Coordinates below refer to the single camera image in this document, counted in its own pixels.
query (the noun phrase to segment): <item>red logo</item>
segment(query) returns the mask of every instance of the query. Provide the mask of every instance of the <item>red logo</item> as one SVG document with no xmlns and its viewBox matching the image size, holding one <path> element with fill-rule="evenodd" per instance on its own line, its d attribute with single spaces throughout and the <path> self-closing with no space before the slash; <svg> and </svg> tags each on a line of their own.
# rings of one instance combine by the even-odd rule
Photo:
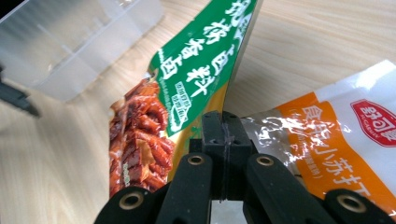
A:
<svg viewBox="0 0 396 224">
<path fill-rule="evenodd" d="M 350 104 L 364 133 L 383 147 L 396 147 L 396 116 L 368 100 Z"/>
</svg>

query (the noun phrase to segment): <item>plastic bag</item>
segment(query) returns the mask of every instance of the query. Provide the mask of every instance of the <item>plastic bag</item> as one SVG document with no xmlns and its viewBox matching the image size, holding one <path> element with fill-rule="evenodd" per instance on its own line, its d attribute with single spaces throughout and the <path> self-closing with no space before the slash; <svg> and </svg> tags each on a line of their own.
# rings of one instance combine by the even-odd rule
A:
<svg viewBox="0 0 396 224">
<path fill-rule="evenodd" d="M 351 189 L 396 219 L 395 80 L 396 65 L 384 61 L 242 121 L 258 150 L 312 194 Z"/>
<path fill-rule="evenodd" d="M 172 179 L 200 117 L 222 110 L 256 0 L 213 0 L 153 56 L 148 78 L 111 106 L 110 196 Z"/>
</svg>

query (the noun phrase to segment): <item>orange label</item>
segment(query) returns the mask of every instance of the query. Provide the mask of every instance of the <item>orange label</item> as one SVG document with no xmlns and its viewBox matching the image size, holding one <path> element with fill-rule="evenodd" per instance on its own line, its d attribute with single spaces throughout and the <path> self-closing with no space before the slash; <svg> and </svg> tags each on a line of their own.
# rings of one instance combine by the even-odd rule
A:
<svg viewBox="0 0 396 224">
<path fill-rule="evenodd" d="M 323 199 L 331 189 L 351 189 L 395 213 L 395 196 L 347 143 L 329 102 L 311 92 L 277 109 L 289 121 L 291 152 L 308 191 Z"/>
</svg>

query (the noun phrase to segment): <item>red food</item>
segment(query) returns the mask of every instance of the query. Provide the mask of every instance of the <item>red food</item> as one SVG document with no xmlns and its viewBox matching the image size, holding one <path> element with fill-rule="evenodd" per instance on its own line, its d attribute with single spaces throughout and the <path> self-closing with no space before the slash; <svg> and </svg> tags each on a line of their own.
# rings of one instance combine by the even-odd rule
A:
<svg viewBox="0 0 396 224">
<path fill-rule="evenodd" d="M 111 106 L 110 196 L 131 185 L 154 191 L 166 184 L 175 144 L 161 136 L 168 112 L 159 91 L 158 83 L 143 79 Z"/>
</svg>

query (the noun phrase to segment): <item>light wooden surface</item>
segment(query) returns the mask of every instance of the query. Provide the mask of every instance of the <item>light wooden surface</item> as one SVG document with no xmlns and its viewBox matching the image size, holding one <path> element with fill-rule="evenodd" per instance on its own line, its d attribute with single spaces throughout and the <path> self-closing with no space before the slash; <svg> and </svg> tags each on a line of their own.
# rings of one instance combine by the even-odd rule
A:
<svg viewBox="0 0 396 224">
<path fill-rule="evenodd" d="M 208 0 L 162 2 L 158 26 L 76 99 L 28 90 L 41 119 L 0 103 L 2 224 L 93 223 L 108 199 L 109 106 Z M 225 109 L 246 116 L 396 62 L 395 38 L 393 0 L 264 0 Z"/>
</svg>

